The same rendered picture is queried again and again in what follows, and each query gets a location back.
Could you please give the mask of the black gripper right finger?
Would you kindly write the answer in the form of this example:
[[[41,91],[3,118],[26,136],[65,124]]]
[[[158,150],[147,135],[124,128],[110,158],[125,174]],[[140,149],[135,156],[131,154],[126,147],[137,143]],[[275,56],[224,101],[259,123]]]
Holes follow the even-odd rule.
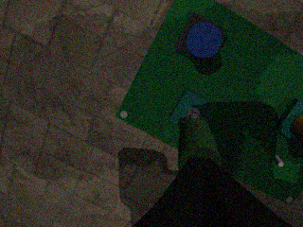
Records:
[[[201,159],[205,171],[201,227],[293,227],[235,181],[215,160]]]

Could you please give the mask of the green circuit board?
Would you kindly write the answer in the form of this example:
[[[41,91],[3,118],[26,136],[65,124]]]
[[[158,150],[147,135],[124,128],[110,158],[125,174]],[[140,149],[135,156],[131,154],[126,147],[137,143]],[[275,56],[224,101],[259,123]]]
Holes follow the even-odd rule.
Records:
[[[289,205],[303,192],[303,56],[213,0],[174,0],[116,117]]]

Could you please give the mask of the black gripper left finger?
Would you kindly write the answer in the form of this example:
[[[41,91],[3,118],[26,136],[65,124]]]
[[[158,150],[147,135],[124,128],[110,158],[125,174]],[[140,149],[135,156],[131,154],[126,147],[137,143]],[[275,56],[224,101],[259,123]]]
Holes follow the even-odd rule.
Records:
[[[204,190],[201,159],[189,158],[151,211],[133,227],[201,227]]]

